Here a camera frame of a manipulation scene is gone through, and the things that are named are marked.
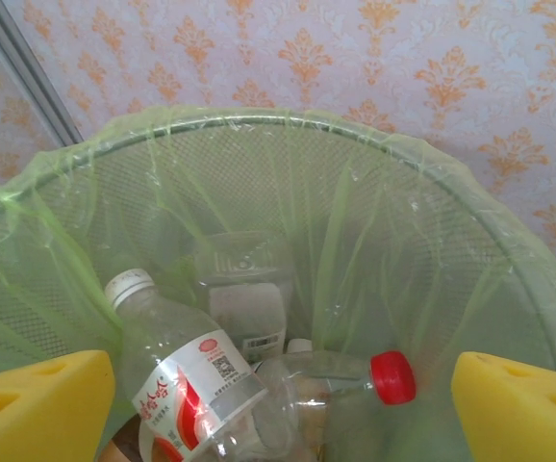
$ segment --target red bottle cap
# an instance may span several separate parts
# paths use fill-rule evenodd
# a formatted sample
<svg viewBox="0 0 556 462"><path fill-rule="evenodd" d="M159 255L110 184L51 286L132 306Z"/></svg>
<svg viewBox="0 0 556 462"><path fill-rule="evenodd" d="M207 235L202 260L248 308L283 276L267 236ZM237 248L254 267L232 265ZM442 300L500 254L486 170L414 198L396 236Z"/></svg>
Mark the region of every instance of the red bottle cap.
<svg viewBox="0 0 556 462"><path fill-rule="evenodd" d="M417 386L408 359L399 351L386 351L370 359L370 378L378 397L388 406L415 399Z"/></svg>

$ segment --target green plastic bag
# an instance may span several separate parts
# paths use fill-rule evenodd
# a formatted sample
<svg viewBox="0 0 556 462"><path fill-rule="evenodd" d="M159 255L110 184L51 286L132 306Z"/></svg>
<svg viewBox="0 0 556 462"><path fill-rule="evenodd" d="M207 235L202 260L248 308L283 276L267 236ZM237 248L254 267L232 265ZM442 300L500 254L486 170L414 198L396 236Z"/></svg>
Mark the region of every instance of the green plastic bag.
<svg viewBox="0 0 556 462"><path fill-rule="evenodd" d="M462 351L556 370L556 259L462 164L329 114L179 107L117 118L0 187L0 371L90 348L117 363L113 267L194 304L195 240L243 230L291 245L289 337L414 367L417 399L363 417L328 462L469 460L449 391ZM103 443L132 414L118 395Z"/></svg>

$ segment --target barcode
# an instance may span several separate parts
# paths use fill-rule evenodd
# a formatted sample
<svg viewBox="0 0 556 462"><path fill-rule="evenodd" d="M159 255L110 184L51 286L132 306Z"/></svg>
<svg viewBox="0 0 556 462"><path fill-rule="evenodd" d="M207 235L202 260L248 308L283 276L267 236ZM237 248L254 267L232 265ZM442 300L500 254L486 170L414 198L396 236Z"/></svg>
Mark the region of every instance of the barcode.
<svg viewBox="0 0 556 462"><path fill-rule="evenodd" d="M275 344L278 342L279 335L272 335L271 337L265 337L264 339L249 340L248 348L264 347L265 345Z"/></svg>
<svg viewBox="0 0 556 462"><path fill-rule="evenodd" d="M233 367L233 364L231 364L231 361L229 361L229 358L226 356L220 356L218 359L212 361L212 364L224 380L229 378L232 373L237 372L236 368Z"/></svg>

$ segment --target metal strip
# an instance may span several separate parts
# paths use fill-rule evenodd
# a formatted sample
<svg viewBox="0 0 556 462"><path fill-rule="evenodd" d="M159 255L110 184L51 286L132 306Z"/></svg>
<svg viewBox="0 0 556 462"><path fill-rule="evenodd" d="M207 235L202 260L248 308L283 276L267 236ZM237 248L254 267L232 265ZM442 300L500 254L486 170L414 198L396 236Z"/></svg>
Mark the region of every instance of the metal strip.
<svg viewBox="0 0 556 462"><path fill-rule="evenodd" d="M83 141L56 89L1 0L0 48L62 144Z"/></svg>

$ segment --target yellow sponge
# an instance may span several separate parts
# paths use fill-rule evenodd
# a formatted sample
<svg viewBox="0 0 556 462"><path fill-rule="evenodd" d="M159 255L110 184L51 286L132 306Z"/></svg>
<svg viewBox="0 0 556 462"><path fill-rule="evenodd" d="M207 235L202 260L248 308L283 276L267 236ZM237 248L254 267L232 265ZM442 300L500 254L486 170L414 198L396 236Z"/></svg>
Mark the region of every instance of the yellow sponge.
<svg viewBox="0 0 556 462"><path fill-rule="evenodd" d="M556 372L467 352L451 389L477 462L556 462Z"/></svg>
<svg viewBox="0 0 556 462"><path fill-rule="evenodd" d="M104 351L0 373L0 462L91 462L114 398Z"/></svg>

